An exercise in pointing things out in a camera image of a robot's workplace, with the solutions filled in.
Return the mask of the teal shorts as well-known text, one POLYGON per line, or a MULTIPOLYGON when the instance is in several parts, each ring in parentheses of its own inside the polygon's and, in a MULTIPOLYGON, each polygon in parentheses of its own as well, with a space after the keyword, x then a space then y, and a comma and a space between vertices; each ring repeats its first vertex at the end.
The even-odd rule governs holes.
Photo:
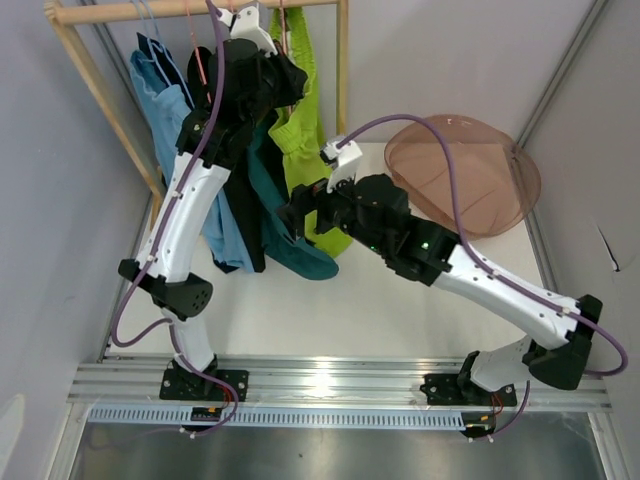
POLYGON ((302 237, 293 239, 277 215, 289 200, 283 154, 269 136, 277 115, 269 114, 254 131, 247 150, 248 178, 261 208, 262 246, 267 256, 302 278, 323 281, 339 272, 337 263, 302 237))

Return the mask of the lime green shorts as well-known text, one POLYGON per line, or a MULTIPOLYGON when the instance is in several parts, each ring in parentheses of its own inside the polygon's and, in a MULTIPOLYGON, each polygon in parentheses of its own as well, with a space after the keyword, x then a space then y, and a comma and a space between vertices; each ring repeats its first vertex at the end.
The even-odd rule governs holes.
MULTIPOLYGON (((310 185, 326 178, 329 167, 321 160, 320 148, 326 137, 319 109, 317 66, 311 37, 303 9, 286 8, 289 56, 292 63, 308 76, 304 97, 295 104, 291 118, 285 120, 285 108, 277 110, 277 120, 269 135, 283 154, 284 176, 288 190, 298 185, 310 185)), ((272 16, 270 35, 280 41, 278 13, 272 16)))

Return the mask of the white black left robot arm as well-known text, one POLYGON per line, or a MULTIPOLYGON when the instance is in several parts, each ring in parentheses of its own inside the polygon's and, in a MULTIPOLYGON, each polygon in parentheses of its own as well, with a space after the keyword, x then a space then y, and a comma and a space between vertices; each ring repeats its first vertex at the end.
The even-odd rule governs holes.
POLYGON ((182 388, 197 400, 217 387, 208 369, 216 355, 202 319, 213 286, 191 271, 197 239, 257 127, 271 111, 301 100, 307 80, 280 44, 266 49, 246 39, 225 41, 211 55, 209 72, 212 102, 192 110, 181 124, 169 192, 149 242, 118 267, 163 312, 176 361, 186 370, 182 388))

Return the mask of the pink hanger of green shorts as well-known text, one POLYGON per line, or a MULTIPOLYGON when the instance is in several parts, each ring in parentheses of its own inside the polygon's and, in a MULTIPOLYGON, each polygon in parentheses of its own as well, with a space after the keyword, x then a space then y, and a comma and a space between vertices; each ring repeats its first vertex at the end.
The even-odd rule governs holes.
MULTIPOLYGON (((280 45, 282 47, 283 55, 288 59, 289 56, 289 34, 287 32, 287 20, 286 20, 286 9, 284 6, 284 1, 279 1, 278 4, 278 16, 279 16, 279 24, 280 24, 280 45)), ((291 115, 294 112, 295 104, 289 105, 286 107, 285 120, 289 120, 291 115)))

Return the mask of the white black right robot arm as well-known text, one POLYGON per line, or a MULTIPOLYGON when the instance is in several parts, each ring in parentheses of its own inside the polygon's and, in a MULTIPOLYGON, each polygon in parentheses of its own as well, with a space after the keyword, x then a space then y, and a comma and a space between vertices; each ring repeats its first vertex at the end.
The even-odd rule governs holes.
POLYGON ((412 214, 408 194, 384 174, 296 187, 278 217, 295 237, 305 218, 349 235, 379 255, 398 276, 460 295, 518 327, 524 338, 493 351, 467 356, 456 380, 458 395, 479 403, 491 392, 535 379, 559 390, 580 383, 592 347, 585 314, 597 322, 602 304, 593 296, 565 297, 532 285, 466 250, 458 234, 412 214))

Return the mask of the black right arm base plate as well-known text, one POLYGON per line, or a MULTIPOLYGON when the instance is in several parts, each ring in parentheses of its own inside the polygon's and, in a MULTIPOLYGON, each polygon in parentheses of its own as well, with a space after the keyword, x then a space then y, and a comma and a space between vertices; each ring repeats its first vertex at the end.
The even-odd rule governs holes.
POLYGON ((516 389, 509 384, 491 392, 474 384, 467 376, 454 373, 431 373, 423 377, 419 390, 431 406, 476 406, 492 405, 515 407, 516 389))

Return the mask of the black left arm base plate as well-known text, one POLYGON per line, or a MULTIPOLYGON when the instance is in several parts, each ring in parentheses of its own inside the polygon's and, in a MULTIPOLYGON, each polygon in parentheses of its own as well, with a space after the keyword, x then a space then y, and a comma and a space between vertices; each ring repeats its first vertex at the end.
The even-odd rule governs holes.
MULTIPOLYGON (((204 373, 233 387, 238 394, 239 401, 245 401, 249 387, 248 371, 220 369, 217 358, 214 358, 204 373)), ((172 360, 164 370, 159 398, 161 400, 209 402, 231 402, 233 400, 232 394, 222 385, 183 368, 176 360, 172 360)))

